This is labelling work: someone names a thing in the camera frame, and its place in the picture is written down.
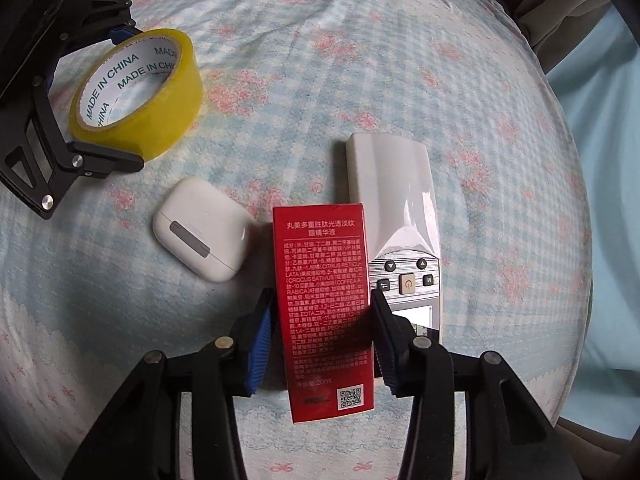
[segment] bed sheet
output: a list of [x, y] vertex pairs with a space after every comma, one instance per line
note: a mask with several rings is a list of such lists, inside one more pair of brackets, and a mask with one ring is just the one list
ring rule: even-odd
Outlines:
[[[498, 3], [133, 2], [140, 28], [192, 38], [205, 85], [195, 124], [139, 174], [77, 182], [50, 221], [0, 190], [0, 410], [43, 479], [60, 477], [145, 352], [200, 348], [273, 283], [268, 233], [242, 272], [217, 285], [167, 253], [150, 224], [168, 190], [200, 176], [264, 222], [274, 206], [346, 202], [344, 141], [357, 131], [429, 150], [444, 344], [501, 352], [558, 416], [586, 321], [588, 207], [562, 110]], [[65, 129], [76, 85], [108, 48], [60, 63], [50, 98]], [[236, 402], [249, 477], [395, 477], [410, 400], [375, 394], [372, 412], [294, 426], [276, 348], [258, 394]], [[189, 434], [185, 419], [185, 462]]]
[[593, 225], [593, 307], [562, 416], [631, 439], [640, 425], [640, 52], [612, 8], [548, 79], [574, 132]]

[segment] remote button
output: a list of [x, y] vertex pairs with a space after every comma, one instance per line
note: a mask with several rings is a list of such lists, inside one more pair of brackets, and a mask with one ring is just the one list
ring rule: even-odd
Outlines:
[[377, 280], [376, 285], [378, 286], [378, 289], [381, 290], [382, 292], [387, 292], [391, 290], [391, 282], [386, 278], [383, 278], [382, 280]]
[[415, 292], [415, 274], [400, 274], [400, 294], [413, 294]]

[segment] remote control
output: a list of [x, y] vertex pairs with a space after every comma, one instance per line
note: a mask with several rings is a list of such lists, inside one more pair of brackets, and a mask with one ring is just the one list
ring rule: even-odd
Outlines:
[[417, 335], [439, 339], [440, 234], [426, 146], [390, 134], [353, 134], [347, 171], [350, 201], [364, 208], [371, 288], [383, 291]]

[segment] tape roll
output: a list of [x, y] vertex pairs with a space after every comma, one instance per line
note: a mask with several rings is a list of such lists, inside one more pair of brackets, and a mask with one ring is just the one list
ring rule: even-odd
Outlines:
[[[110, 122], [124, 92], [161, 73], [170, 74], [151, 98]], [[74, 95], [69, 125], [79, 140], [137, 153], [148, 161], [175, 144], [201, 103], [202, 80], [191, 40], [179, 30], [159, 28], [123, 41], [96, 63]]]

